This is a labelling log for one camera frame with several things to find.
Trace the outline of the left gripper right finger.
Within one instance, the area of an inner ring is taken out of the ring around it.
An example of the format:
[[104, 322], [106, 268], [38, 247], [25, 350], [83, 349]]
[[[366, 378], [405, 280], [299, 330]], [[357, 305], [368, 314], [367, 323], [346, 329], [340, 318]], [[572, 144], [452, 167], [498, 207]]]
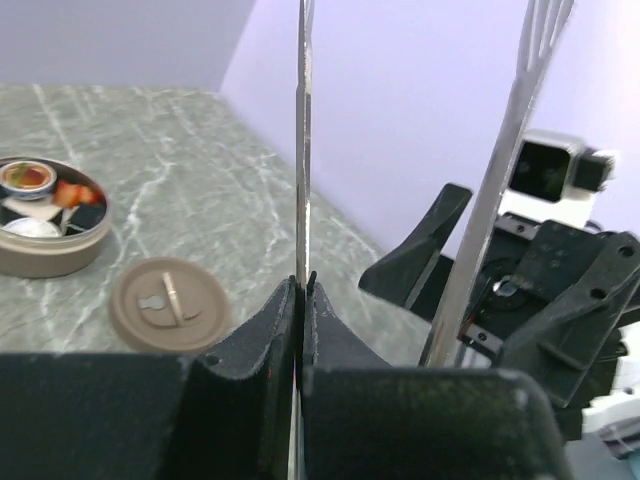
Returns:
[[550, 404], [503, 369], [393, 367], [308, 296], [302, 380], [310, 479], [568, 479]]

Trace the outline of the metal tongs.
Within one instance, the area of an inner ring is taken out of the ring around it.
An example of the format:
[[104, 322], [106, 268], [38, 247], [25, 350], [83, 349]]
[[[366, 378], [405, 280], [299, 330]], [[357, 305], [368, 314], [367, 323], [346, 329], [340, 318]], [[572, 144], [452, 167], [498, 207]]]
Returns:
[[[457, 337], [488, 250], [498, 209], [517, 161], [521, 138], [534, 109], [555, 45], [574, 7], [571, 1], [531, 1], [521, 31], [515, 78], [487, 169], [456, 260], [439, 301], [419, 364], [459, 363]], [[298, 18], [296, 89], [296, 283], [305, 308], [310, 269], [311, 80], [314, 4], [302, 1]]]

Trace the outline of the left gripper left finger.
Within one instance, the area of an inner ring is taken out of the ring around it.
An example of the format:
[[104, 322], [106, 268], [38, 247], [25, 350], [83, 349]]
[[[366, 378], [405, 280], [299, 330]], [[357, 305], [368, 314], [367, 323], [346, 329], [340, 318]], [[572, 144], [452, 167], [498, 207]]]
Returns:
[[3, 355], [2, 477], [285, 478], [295, 297], [199, 355]]

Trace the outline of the sushi roll green centre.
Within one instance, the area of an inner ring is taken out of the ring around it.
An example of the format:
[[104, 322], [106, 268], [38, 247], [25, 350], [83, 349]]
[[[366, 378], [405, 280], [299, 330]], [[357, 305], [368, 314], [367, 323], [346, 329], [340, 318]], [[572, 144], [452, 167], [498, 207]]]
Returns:
[[103, 204], [80, 204], [62, 212], [59, 228], [63, 236], [87, 232], [100, 224], [106, 213]]

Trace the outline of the white blue rice bowl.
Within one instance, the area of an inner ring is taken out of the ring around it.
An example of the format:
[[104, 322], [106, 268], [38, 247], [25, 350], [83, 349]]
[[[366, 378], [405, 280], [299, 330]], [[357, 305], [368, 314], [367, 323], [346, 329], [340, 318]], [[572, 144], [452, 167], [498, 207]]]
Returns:
[[60, 229], [55, 224], [31, 217], [12, 220], [3, 225], [2, 230], [29, 238], [58, 238], [62, 236]]

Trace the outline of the pork belly piece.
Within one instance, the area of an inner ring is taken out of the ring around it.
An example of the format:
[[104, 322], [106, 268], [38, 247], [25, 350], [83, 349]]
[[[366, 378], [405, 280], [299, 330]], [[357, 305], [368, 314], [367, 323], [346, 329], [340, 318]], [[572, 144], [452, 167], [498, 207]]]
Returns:
[[96, 205], [104, 200], [96, 189], [82, 184], [59, 180], [53, 195], [53, 203], [64, 209], [72, 209], [80, 204]]

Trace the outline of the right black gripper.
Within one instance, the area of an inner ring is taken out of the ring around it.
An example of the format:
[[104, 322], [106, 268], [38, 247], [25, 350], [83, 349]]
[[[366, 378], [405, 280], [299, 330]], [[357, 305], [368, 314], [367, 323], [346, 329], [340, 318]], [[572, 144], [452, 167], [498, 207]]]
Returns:
[[[447, 183], [394, 250], [367, 268], [358, 286], [424, 320], [434, 318], [453, 260], [441, 254], [472, 192]], [[560, 430], [595, 429], [593, 400], [610, 395], [639, 322], [639, 242], [628, 232], [591, 233], [555, 221], [497, 223], [474, 288], [464, 343], [494, 367], [533, 378]]]

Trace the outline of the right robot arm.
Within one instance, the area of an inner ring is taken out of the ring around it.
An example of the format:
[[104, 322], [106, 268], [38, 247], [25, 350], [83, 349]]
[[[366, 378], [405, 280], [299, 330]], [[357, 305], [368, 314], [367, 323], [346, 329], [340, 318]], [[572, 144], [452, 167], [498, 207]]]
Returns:
[[596, 433], [624, 458], [639, 446], [639, 244], [554, 220], [500, 216], [460, 342], [531, 376], [566, 440]]

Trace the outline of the small bowl with red food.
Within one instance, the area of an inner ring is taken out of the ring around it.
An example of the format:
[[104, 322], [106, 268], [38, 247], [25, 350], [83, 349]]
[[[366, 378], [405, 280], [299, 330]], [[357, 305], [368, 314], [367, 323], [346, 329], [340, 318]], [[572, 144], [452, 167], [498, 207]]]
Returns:
[[39, 200], [51, 194], [57, 181], [56, 171], [33, 160], [13, 161], [1, 167], [1, 188], [19, 200]]

